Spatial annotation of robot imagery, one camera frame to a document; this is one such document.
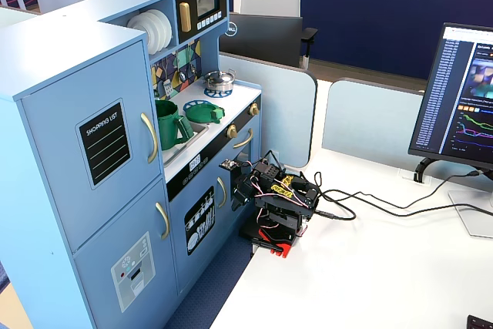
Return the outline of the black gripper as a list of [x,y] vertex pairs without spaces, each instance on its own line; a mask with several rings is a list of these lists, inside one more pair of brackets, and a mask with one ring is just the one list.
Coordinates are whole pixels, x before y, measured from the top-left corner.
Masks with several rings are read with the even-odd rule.
[[232,211],[239,207],[254,204],[254,197],[265,195],[268,191],[268,175],[266,169],[253,169],[242,173],[235,182],[236,188],[232,194]]

